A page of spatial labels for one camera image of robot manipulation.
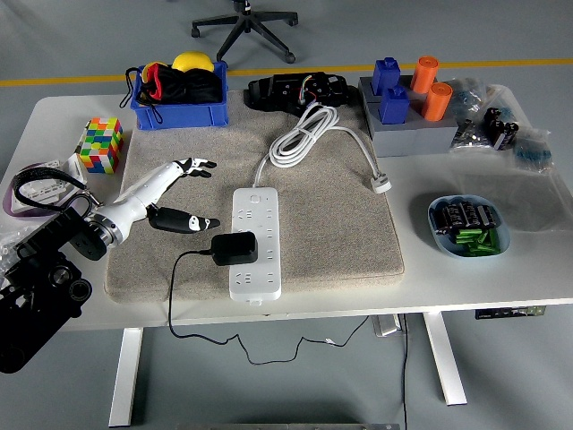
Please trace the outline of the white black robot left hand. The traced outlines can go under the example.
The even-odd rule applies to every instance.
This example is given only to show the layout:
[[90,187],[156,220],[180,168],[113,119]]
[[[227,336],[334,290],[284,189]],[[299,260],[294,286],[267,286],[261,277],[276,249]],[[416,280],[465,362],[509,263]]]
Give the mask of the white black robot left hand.
[[160,197],[184,176],[210,177],[210,168],[217,164],[206,159],[188,158],[170,161],[150,171],[111,204],[94,210],[90,224],[98,231],[105,245],[122,244],[133,224],[147,219],[155,229],[194,234],[220,225],[217,219],[206,219],[185,211],[157,206]]

